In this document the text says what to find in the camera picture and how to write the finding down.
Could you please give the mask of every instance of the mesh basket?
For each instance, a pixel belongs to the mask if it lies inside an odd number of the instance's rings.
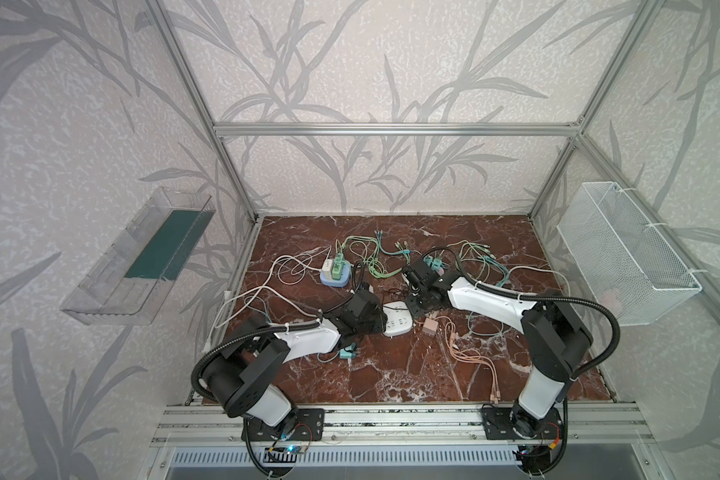
[[[615,182],[582,184],[557,229],[596,300],[623,326],[654,322],[701,291],[688,266]]]

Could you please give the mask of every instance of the blue base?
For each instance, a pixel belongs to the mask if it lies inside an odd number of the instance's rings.
[[[336,287],[342,287],[346,286],[347,283],[349,283],[349,274],[352,272],[352,268],[349,267],[349,264],[346,262],[344,263],[344,270],[342,270],[342,278],[338,280],[334,280],[330,276],[326,277],[326,275],[320,271],[320,281],[323,285],[328,286],[336,286]]]

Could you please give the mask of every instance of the leaf pattern wallpaper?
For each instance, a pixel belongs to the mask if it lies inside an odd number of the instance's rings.
[[[665,2],[586,133],[720,284],[720,0]],[[550,262],[584,289],[556,225],[593,180],[577,154],[536,220]],[[604,367],[619,397],[640,404],[676,478],[720,480],[720,327],[698,299],[623,329]]]
[[[575,121],[637,3],[165,2],[217,122]],[[273,214],[524,214],[563,142],[247,137],[226,146],[257,208]]]
[[[217,212],[154,323],[60,312],[158,186]],[[0,478],[132,478],[250,228],[139,2],[0,0]]]

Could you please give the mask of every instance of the ventilation grille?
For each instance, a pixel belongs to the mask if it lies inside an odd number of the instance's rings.
[[[254,447],[259,461],[268,465],[266,450]],[[275,454],[273,466],[506,466],[519,465],[514,446],[313,446],[306,454]],[[173,467],[249,467],[244,447],[177,448]]]

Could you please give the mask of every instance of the clear plastic tray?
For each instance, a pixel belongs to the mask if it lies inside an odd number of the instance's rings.
[[[157,188],[61,310],[86,325],[151,324],[216,212],[210,200]]]

